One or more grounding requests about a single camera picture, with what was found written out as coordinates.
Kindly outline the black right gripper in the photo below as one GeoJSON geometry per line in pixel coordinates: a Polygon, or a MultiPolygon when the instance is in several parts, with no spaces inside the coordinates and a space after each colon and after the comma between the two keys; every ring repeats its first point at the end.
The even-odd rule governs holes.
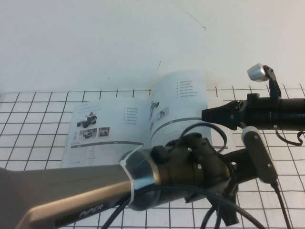
{"type": "Polygon", "coordinates": [[[222,101],[212,100],[207,109],[201,112],[202,121],[218,124],[231,130],[237,130],[239,124],[235,120],[215,118],[240,117],[240,127],[254,126],[261,130],[278,130],[280,128],[281,97],[260,97],[258,93],[248,94],[247,99],[222,101]]]}

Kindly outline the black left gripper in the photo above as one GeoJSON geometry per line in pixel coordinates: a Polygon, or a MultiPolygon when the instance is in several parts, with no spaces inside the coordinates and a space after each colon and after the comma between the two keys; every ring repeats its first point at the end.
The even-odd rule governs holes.
{"type": "MultiPolygon", "coordinates": [[[[212,193],[223,192],[228,187],[228,167],[200,133],[187,134],[181,142],[173,140],[166,146],[153,147],[152,158],[158,167],[161,185],[187,185],[212,193]]],[[[227,198],[234,204],[236,193],[237,189],[227,198]]],[[[224,223],[226,226],[239,223],[234,209],[224,209],[224,223]]]]}

